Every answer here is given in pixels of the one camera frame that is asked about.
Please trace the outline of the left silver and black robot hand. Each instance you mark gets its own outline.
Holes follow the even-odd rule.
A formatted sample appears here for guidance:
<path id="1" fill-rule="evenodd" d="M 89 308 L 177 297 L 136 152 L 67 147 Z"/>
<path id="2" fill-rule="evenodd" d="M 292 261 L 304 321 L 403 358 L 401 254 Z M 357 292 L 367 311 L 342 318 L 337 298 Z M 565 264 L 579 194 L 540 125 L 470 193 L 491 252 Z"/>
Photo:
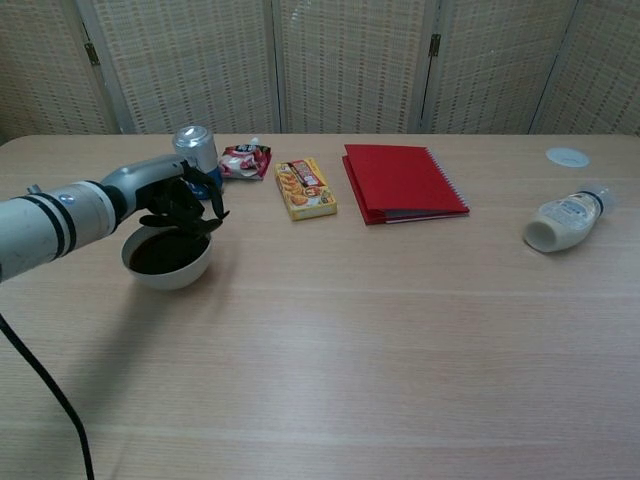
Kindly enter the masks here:
<path id="1" fill-rule="evenodd" d="M 114 206 L 117 223 L 146 210 L 140 218 L 144 226 L 175 227 L 204 236 L 222 226 L 229 215 L 215 180 L 178 154 L 121 167 L 99 185 Z"/>

